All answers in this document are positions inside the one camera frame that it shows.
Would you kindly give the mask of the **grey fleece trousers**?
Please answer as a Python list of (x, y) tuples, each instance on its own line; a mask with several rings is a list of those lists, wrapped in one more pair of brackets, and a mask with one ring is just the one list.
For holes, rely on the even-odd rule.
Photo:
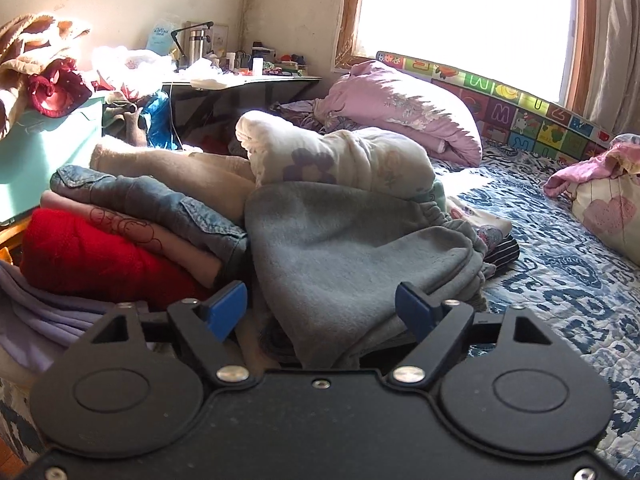
[(408, 344), (395, 310), (402, 282), (436, 301), (487, 307), (485, 243), (434, 203), (283, 182), (250, 194), (245, 229), (259, 343), (281, 364), (350, 367), (372, 351)]

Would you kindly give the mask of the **black striped folded garment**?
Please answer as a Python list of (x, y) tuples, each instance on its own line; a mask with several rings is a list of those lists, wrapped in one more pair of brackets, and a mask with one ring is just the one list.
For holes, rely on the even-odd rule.
[(485, 256), (484, 261), (495, 267), (495, 274), (506, 272), (520, 258), (520, 245), (509, 234)]

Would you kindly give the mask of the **floral white pink garment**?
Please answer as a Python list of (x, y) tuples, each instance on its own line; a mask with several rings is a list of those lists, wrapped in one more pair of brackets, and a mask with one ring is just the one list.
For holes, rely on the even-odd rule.
[(487, 252), (492, 252), (496, 249), (512, 231), (512, 222), (510, 220), (476, 209), (457, 197), (446, 198), (446, 211), (453, 219), (469, 222), (477, 236), (485, 243)]

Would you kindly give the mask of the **blue denim garment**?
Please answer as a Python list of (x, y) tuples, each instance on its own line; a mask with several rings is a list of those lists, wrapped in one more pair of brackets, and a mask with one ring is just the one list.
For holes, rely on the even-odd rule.
[(50, 177), (50, 189), (79, 203), (154, 222), (193, 246), (209, 250), (221, 260), (228, 276), (238, 274), (244, 266), (248, 237), (239, 224), (152, 177), (113, 176), (65, 165)]

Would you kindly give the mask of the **blue white patterned quilt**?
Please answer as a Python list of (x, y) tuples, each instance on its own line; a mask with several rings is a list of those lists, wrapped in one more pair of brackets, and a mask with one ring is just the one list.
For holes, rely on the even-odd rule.
[(484, 291), (491, 310), (522, 304), (603, 376), (613, 415), (598, 452), (628, 479), (639, 475), (639, 268), (603, 245), (544, 195), (554, 159), (487, 143), (477, 168), (433, 162), (446, 190), (475, 209), (511, 221), (521, 253)]

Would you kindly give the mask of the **lavender folded garment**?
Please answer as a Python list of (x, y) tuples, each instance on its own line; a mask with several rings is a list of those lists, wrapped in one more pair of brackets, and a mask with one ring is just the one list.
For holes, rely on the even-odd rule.
[(35, 288), (17, 266), (1, 265), (1, 349), (39, 376), (49, 368), (97, 370), (117, 362), (127, 345), (128, 311), (151, 311), (144, 301), (113, 304)]

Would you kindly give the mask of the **dark desk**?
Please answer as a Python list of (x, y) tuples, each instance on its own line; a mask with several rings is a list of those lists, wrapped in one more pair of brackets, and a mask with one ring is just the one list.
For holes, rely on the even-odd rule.
[[(241, 83), (236, 86), (220, 88), (205, 87), (208, 80), (200, 82), (168, 81), (163, 83), (162, 90), (169, 98), (169, 117), (172, 135), (178, 145), (181, 145), (190, 134), (205, 126), (216, 122), (230, 122), (242, 114), (242, 97), (253, 96), (258, 110), (268, 110), (276, 100), (277, 88), (295, 90), (290, 99), (296, 101), (305, 92), (314, 88), (320, 81), (315, 76), (240, 76)], [(176, 106), (181, 101), (200, 99), (198, 107), (189, 118), (179, 125), (176, 122)]]

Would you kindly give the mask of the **cream pink heart duvet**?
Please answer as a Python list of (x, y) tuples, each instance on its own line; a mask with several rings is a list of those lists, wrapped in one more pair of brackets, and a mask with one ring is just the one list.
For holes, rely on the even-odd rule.
[(566, 196), (572, 214), (603, 244), (639, 262), (639, 137), (616, 136), (605, 152), (560, 169), (542, 189)]

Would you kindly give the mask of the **colourful alphabet foam mat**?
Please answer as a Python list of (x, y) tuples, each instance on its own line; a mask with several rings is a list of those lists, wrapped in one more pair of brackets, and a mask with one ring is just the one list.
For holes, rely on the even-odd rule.
[(564, 165), (608, 149), (612, 136), (558, 104), (490, 78), (422, 58), (378, 51), (375, 58), (457, 96), (476, 120), (480, 135)]

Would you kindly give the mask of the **pink folded duvet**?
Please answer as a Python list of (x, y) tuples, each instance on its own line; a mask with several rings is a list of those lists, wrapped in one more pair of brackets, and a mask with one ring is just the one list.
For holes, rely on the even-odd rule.
[(430, 156), (465, 167), (482, 161), (480, 134), (462, 99), (378, 61), (355, 65), (314, 104), (314, 116), (400, 133)]

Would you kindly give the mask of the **teal storage box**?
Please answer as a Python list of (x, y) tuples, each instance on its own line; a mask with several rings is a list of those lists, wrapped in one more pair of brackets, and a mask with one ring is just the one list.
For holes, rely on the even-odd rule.
[(88, 99), (69, 115), (26, 110), (1, 141), (1, 214), (5, 226), (39, 205), (52, 174), (66, 164), (87, 167), (102, 138), (103, 99)]

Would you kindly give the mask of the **red fabric bundle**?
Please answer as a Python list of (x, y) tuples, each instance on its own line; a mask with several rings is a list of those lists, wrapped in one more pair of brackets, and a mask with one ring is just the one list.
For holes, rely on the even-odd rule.
[(46, 117), (67, 116), (88, 101), (92, 88), (78, 72), (72, 58), (57, 58), (28, 80), (29, 103)]

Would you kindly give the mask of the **beige curtain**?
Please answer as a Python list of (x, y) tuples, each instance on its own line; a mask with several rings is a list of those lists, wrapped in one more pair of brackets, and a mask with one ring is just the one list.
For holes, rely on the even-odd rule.
[(594, 5), (585, 116), (617, 136), (639, 131), (639, 0)]

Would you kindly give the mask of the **steel thermos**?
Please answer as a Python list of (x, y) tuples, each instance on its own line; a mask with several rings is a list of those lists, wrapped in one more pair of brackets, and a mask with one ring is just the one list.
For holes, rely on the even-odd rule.
[(207, 29), (198, 27), (191, 29), (188, 38), (188, 65), (191, 66), (204, 56), (207, 42)]

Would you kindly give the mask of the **brown white blanket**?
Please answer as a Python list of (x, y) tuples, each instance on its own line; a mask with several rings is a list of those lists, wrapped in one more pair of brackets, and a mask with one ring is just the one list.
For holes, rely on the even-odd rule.
[(86, 26), (49, 12), (19, 15), (1, 26), (1, 139), (27, 107), (29, 77), (59, 58), (76, 60), (72, 49), (88, 33)]

